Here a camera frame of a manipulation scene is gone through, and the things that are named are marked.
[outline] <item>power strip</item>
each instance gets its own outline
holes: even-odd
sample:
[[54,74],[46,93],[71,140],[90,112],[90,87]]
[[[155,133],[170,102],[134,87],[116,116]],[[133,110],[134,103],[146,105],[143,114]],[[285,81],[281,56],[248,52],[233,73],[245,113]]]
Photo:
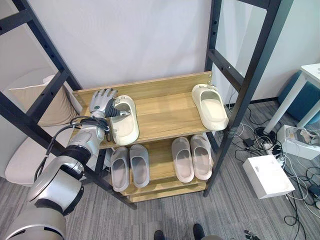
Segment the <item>power strip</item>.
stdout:
[[[263,144],[263,148],[264,150],[266,151],[266,153],[268,155],[273,155],[272,154],[272,151],[274,149],[274,147],[272,147],[273,145],[271,143],[264,143]],[[284,162],[285,162],[285,157],[284,156],[280,156],[278,158],[276,158],[277,162],[280,164],[280,166],[283,166],[284,165]]]

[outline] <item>blue chair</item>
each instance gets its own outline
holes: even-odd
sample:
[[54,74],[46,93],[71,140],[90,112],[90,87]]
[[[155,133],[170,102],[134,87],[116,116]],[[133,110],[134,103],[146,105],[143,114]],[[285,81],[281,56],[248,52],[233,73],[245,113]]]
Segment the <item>blue chair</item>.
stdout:
[[[290,79],[288,85],[283,89],[280,96],[278,97],[278,102],[281,104],[289,91],[296,83],[301,71],[296,72]],[[320,89],[314,86],[312,83],[307,82],[296,98],[291,103],[290,107],[287,109],[287,113],[290,114],[294,119],[300,121],[310,109],[317,103],[320,99]],[[308,122],[308,124],[313,124],[320,119],[320,111]]]

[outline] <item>white table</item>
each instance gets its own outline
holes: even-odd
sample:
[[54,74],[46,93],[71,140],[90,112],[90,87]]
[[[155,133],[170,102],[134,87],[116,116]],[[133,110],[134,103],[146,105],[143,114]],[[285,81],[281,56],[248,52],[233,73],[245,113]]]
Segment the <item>white table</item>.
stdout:
[[[276,111],[272,119],[269,121],[268,125],[265,127],[264,131],[269,134],[272,129],[276,126],[280,118],[285,114],[291,103],[295,100],[301,89],[304,87],[306,82],[310,82],[320,89],[320,63],[304,65],[300,67],[302,73],[296,80],[292,89],[289,91],[283,103],[280,105],[279,109]],[[320,99],[318,102],[310,109],[310,111],[301,119],[297,124],[297,127],[304,127],[316,114],[320,111]]]

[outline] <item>gray slipper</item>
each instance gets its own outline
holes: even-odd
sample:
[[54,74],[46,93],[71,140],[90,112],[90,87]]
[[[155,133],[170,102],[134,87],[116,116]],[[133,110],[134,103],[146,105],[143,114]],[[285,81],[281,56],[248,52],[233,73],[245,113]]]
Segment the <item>gray slipper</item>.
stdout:
[[190,144],[185,137],[176,138],[171,145],[175,174],[180,182],[189,183],[194,179],[194,167]]
[[207,180],[211,177],[214,166],[210,143],[200,134],[193,135],[190,143],[194,175],[197,179]]
[[133,173],[133,183],[137,188],[143,188],[150,181],[148,150],[135,144],[130,148],[130,163]]
[[113,190],[124,191],[130,181],[129,151],[125,146],[117,148],[111,155],[111,177]]

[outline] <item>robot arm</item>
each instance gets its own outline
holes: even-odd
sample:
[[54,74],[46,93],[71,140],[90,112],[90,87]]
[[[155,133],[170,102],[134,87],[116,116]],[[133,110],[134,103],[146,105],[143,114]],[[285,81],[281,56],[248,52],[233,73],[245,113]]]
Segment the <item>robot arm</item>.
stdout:
[[[129,115],[113,107],[117,91],[102,89],[93,94],[91,116],[108,126],[105,118]],[[16,218],[6,233],[6,240],[64,240],[66,220],[80,201],[84,187],[79,179],[92,155],[99,153],[105,129],[81,121],[81,130],[71,139],[65,151],[46,167],[27,195],[26,209]]]

